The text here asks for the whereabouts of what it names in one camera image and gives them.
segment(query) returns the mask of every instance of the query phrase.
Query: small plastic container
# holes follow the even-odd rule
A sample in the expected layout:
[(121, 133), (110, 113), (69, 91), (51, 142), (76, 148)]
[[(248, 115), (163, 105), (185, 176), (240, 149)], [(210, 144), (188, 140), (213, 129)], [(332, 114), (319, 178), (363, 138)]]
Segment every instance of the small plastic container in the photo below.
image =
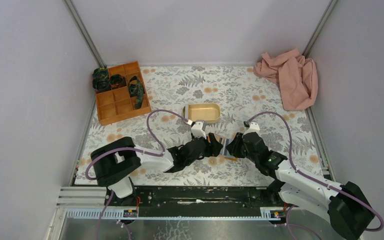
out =
[(217, 103), (188, 104), (183, 108), (182, 116), (192, 121), (204, 120), (207, 124), (220, 121), (220, 106)]

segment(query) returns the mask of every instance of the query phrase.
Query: table surface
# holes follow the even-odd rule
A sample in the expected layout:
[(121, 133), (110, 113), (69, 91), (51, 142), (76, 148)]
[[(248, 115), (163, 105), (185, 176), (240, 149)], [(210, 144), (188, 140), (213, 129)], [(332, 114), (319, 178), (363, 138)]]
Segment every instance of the table surface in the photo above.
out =
[[(285, 111), (276, 84), (257, 77), (251, 67), (243, 66), (159, 66), (141, 67), (143, 80), (153, 110), (167, 109), (181, 113), (186, 104), (217, 103), (220, 121), (207, 125), (205, 131), (224, 138), (233, 138), (245, 131), (243, 121), (263, 111), (283, 115), (292, 132), (292, 160), (314, 174), (322, 168), (314, 145), (310, 122), (304, 111)], [(146, 127), (147, 115), (133, 117), (102, 126), (94, 110), (83, 153), (74, 176), (75, 185), (96, 185), (85, 177), (91, 152), (124, 136), (144, 148), (158, 149)], [(260, 136), (270, 150), (288, 155), (289, 137), (283, 121), (273, 114), (257, 117)], [(150, 119), (150, 126), (166, 148), (191, 140), (190, 127), (175, 115), (159, 112)], [(248, 159), (232, 161), (224, 157), (197, 160), (183, 171), (163, 173), (138, 168), (129, 175), (135, 185), (152, 186), (248, 186), (265, 187), (273, 179), (262, 175)]]

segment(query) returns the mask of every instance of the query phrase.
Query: lavender wall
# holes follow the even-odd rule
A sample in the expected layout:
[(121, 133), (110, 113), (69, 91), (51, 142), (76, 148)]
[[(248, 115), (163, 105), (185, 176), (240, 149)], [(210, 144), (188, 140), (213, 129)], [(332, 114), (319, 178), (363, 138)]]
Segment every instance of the lavender wall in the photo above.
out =
[[(311, 57), (319, 77), (313, 109), (336, 178), (358, 184), (384, 218), (384, 1), (341, 1)], [(374, 239), (384, 230), (364, 234)]]
[(330, 0), (74, 0), (103, 60), (116, 65), (253, 65), (303, 51)]
[(64, 2), (0, 1), (0, 239), (42, 239), (68, 183), (96, 67)]

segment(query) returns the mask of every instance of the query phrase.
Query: wooden tray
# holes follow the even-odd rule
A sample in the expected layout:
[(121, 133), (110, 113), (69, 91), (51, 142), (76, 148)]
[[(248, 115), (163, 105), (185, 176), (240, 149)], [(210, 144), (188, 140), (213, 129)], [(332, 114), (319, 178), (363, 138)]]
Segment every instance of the wooden tray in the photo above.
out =
[(136, 97), (130, 97), (128, 87), (123, 86), (124, 84), (121, 85), (122, 87), (112, 85), (110, 91), (96, 93), (96, 108), (100, 124), (108, 125), (151, 112), (144, 79), (137, 61), (110, 67), (108, 72), (109, 77), (115, 74), (124, 76), (127, 83), (133, 76), (136, 76), (142, 83), (145, 94), (142, 107), (135, 109)]

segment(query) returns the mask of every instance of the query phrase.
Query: pink towel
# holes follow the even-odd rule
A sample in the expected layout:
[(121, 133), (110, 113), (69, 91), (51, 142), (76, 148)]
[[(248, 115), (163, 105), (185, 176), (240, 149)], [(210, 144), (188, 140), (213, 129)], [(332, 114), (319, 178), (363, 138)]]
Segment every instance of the pink towel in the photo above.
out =
[(318, 90), (316, 64), (305, 58), (297, 48), (275, 58), (269, 53), (254, 66), (254, 74), (280, 86), (286, 111), (304, 110), (314, 104)]

